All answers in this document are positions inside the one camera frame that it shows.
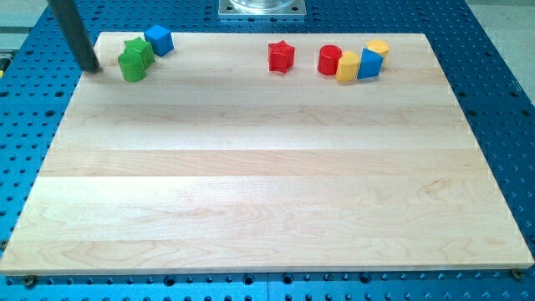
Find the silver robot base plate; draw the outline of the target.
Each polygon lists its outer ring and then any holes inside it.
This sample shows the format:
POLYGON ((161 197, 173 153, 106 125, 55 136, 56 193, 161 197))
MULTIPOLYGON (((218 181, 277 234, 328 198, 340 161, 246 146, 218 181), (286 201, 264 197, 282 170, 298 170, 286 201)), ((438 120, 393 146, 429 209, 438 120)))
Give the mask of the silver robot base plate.
POLYGON ((307 15, 307 8, 304 0, 219 0, 218 15, 224 18, 300 18, 307 15))

